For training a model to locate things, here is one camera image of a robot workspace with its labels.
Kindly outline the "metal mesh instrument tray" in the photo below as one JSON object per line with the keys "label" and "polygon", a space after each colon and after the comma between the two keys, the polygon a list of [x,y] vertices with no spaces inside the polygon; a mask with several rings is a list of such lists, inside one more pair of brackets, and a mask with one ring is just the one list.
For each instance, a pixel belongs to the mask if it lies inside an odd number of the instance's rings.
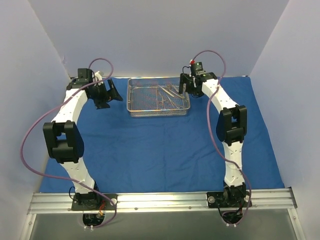
{"label": "metal mesh instrument tray", "polygon": [[[184,116],[188,113],[191,103],[187,93],[175,95],[167,89],[173,85],[179,92],[178,77],[133,77],[127,83],[127,110],[131,117],[166,117]],[[175,97],[166,94],[160,87],[170,91]],[[161,109],[160,95],[165,99],[165,109]]]}

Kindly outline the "steel forceps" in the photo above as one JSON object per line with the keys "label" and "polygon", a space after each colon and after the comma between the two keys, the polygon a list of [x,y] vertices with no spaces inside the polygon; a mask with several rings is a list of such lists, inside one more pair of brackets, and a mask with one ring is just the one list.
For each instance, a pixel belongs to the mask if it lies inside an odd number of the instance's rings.
{"label": "steel forceps", "polygon": [[160,106],[161,106],[161,109],[164,110],[165,109],[165,99],[163,97],[163,95],[161,94],[161,92],[158,90],[158,94],[160,96]]}

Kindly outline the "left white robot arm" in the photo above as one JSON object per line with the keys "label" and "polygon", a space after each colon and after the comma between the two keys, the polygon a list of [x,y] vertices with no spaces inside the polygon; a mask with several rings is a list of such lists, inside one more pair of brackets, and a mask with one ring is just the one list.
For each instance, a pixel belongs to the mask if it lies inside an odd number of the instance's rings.
{"label": "left white robot arm", "polygon": [[98,186],[90,176],[83,156],[85,145],[77,121],[83,106],[93,100],[96,109],[109,108],[112,100],[122,101],[113,80],[108,79],[109,89],[103,82],[101,71],[93,72],[89,68],[78,69],[78,76],[66,87],[64,105],[51,122],[43,125],[48,155],[55,159],[74,179],[74,201],[95,210],[100,206],[102,197],[97,194]]}

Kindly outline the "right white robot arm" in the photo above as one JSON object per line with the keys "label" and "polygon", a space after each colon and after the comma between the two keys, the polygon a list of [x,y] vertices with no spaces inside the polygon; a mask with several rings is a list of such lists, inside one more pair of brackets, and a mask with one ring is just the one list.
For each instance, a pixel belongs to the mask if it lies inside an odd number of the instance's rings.
{"label": "right white robot arm", "polygon": [[247,188],[242,174],[242,147],[247,134],[247,108],[237,104],[226,93],[217,76],[204,70],[201,62],[190,61],[190,73],[181,73],[179,90],[194,97],[206,95],[219,113],[216,136],[223,145],[225,161],[223,203],[234,206],[241,198],[247,200]]}

